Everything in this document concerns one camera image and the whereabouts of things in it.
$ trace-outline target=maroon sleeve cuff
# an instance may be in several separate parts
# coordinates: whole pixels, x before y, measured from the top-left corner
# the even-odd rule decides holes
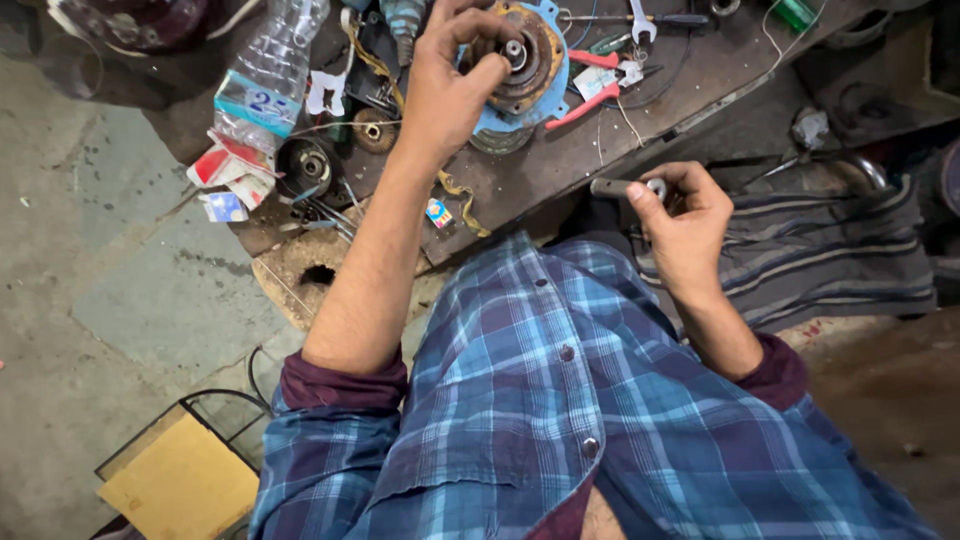
[[[804,359],[775,335],[757,332],[756,339],[763,360],[736,385],[776,410],[786,410],[806,394]]]
[[[407,366],[400,349],[379,373],[353,375],[315,366],[303,351],[287,356],[280,373],[283,401],[291,409],[316,406],[397,408],[407,393]]]

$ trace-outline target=person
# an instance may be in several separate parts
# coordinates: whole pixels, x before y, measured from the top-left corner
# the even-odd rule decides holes
[[[520,38],[483,7],[437,0],[417,41],[399,140],[285,360],[250,537],[935,537],[817,410],[803,361],[724,296],[732,203],[696,163],[641,178],[679,190],[680,215],[629,189],[692,349],[616,241],[521,232],[449,278],[408,385],[429,191],[510,72],[452,62],[476,37]]]

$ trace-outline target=printed number 25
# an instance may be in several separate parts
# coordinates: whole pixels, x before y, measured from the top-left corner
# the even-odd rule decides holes
[[[283,108],[286,107],[286,102],[276,100],[274,105],[270,104],[270,95],[267,92],[256,92],[253,95],[253,101],[250,103],[250,108],[256,110],[257,112],[263,112],[264,114],[270,114],[273,116],[282,116]]]

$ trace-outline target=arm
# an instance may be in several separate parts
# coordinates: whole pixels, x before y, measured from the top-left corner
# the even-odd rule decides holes
[[[400,138],[303,346],[303,359],[314,365],[375,373],[396,351],[433,180],[467,142],[487,97],[510,72],[505,58],[489,54],[460,75],[452,65],[457,46],[477,36],[522,38],[506,19],[473,4],[438,2],[417,40]]]
[[[667,163],[640,180],[652,178],[662,178],[683,196],[671,216],[646,184],[627,189],[660,278],[704,365],[725,379],[742,380],[759,367],[764,353],[724,295],[717,274],[733,203],[697,162]]]
[[[407,377],[397,344],[430,186],[509,72],[497,55],[467,76],[451,62],[478,35],[519,37],[471,7],[484,1],[438,0],[417,41],[400,140],[303,350],[281,372],[250,538],[342,538],[370,500],[399,431]]]

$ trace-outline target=hand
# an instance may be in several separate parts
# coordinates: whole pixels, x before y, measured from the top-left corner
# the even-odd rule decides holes
[[[467,75],[453,67],[457,47],[476,37],[507,42],[523,37],[507,20],[480,11],[492,0],[437,0],[410,68],[407,101],[397,147],[411,148],[421,160],[446,161],[469,139],[493,89],[510,73],[507,59],[490,53]]]
[[[643,181],[662,178],[682,197],[674,216]],[[653,246],[660,280],[674,300],[687,306],[723,297],[717,261],[733,202],[696,161],[661,165],[627,187],[643,235]]]

